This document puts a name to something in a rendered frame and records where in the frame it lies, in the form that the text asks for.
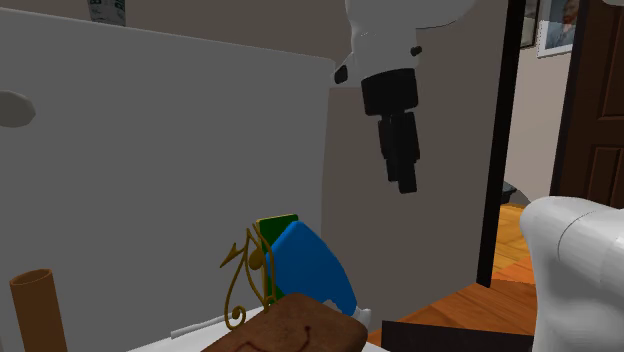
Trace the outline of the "golden eye ornament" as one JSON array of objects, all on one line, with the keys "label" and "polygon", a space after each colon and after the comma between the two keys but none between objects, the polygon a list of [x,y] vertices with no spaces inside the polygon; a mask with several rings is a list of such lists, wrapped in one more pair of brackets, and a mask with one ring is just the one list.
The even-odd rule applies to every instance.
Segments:
[{"label": "golden eye ornament", "polygon": [[[226,258],[220,265],[220,267],[223,268],[232,260],[239,259],[236,271],[227,290],[223,309],[224,322],[230,331],[242,326],[247,320],[247,309],[244,306],[237,305],[233,308],[230,307],[232,291],[241,271],[245,272],[247,282],[259,302],[262,304],[264,312],[267,312],[270,306],[277,302],[277,286],[275,282],[272,282],[271,284],[268,283],[269,276],[275,274],[272,248],[261,233],[259,226],[257,224],[253,224],[252,228],[254,230],[254,234],[252,234],[249,228],[246,229],[244,246],[242,248],[238,248],[237,244],[234,243]],[[258,290],[251,276],[251,272],[256,270],[262,271],[263,292]]]}]

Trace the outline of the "brown tube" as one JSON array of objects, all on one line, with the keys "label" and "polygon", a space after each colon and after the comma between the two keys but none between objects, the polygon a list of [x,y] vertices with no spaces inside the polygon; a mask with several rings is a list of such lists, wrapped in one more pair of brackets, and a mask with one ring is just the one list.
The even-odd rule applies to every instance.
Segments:
[{"label": "brown tube", "polygon": [[24,352],[68,352],[51,269],[36,269],[9,282]]}]

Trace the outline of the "dark framed wall picture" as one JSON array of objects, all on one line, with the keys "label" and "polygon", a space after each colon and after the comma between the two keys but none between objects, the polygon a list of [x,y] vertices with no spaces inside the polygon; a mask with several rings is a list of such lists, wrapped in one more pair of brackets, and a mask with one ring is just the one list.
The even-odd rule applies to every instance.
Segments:
[{"label": "dark framed wall picture", "polygon": [[521,49],[535,45],[539,4],[540,0],[525,0]]}]

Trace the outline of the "green book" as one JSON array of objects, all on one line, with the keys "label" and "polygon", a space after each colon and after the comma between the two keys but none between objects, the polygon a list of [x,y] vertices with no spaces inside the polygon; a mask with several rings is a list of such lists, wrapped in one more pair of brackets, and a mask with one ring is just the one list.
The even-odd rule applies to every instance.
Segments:
[{"label": "green book", "polygon": [[[267,241],[269,247],[275,243],[275,241],[280,237],[283,231],[290,225],[290,223],[299,220],[297,214],[285,214],[280,216],[273,216],[268,218],[262,218],[256,220],[256,227],[260,231],[262,237]],[[261,241],[262,250],[266,257],[266,261],[270,264],[270,257],[268,256],[268,247]],[[269,275],[268,269],[263,269],[264,272]],[[267,293],[271,295],[273,293],[271,277],[267,277],[267,284],[263,287],[267,288]],[[283,292],[279,287],[276,286],[276,300],[284,297]]]}]

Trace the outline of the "blue bottle with white cap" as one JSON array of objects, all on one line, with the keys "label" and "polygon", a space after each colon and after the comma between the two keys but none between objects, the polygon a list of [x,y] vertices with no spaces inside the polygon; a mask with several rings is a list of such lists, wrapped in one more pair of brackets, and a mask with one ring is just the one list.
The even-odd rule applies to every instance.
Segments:
[{"label": "blue bottle with white cap", "polygon": [[301,293],[322,304],[331,301],[341,313],[369,328],[372,311],[358,306],[339,259],[304,222],[291,222],[265,259],[268,277],[284,295]]}]

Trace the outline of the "brown slab with red marks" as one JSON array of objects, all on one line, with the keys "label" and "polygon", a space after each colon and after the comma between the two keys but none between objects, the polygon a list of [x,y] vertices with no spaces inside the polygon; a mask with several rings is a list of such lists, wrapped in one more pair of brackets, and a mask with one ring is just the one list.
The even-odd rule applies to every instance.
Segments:
[{"label": "brown slab with red marks", "polygon": [[362,352],[362,323],[304,294],[289,294],[201,352]]}]

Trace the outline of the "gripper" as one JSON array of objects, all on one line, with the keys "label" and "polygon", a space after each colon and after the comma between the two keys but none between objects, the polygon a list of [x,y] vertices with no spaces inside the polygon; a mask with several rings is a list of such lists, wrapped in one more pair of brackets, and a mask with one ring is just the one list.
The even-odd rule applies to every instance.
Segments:
[{"label": "gripper", "polygon": [[378,122],[382,156],[389,182],[398,182],[401,194],[417,191],[415,164],[420,158],[414,114],[404,112],[418,106],[414,68],[381,72],[361,81],[367,116],[383,116]]}]

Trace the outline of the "large grey cabinet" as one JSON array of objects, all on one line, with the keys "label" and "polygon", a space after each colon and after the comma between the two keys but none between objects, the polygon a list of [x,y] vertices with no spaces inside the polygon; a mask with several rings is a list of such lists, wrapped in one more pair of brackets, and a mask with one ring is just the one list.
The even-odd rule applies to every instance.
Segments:
[{"label": "large grey cabinet", "polygon": [[321,226],[331,60],[0,8],[0,338],[52,271],[69,352],[128,352],[258,306],[223,266],[259,218]]}]

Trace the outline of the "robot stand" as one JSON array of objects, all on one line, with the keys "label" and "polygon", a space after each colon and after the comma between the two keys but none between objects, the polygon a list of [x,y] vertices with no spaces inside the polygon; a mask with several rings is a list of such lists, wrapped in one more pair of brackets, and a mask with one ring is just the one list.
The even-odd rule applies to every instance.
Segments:
[{"label": "robot stand", "polygon": [[532,352],[534,337],[404,322],[382,322],[381,347],[389,352]]}]

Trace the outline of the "brown wooden door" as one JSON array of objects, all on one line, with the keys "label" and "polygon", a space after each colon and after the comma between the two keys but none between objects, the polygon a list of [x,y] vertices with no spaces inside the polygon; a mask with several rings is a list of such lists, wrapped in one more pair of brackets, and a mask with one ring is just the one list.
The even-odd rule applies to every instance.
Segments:
[{"label": "brown wooden door", "polygon": [[624,208],[624,6],[580,0],[550,193]]}]

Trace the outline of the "white framed wall picture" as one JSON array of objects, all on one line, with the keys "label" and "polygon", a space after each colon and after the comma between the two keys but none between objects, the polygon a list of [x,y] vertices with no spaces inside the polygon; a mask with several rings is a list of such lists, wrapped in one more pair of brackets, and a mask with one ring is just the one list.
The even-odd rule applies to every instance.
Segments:
[{"label": "white framed wall picture", "polygon": [[572,51],[580,0],[541,0],[538,58]]}]

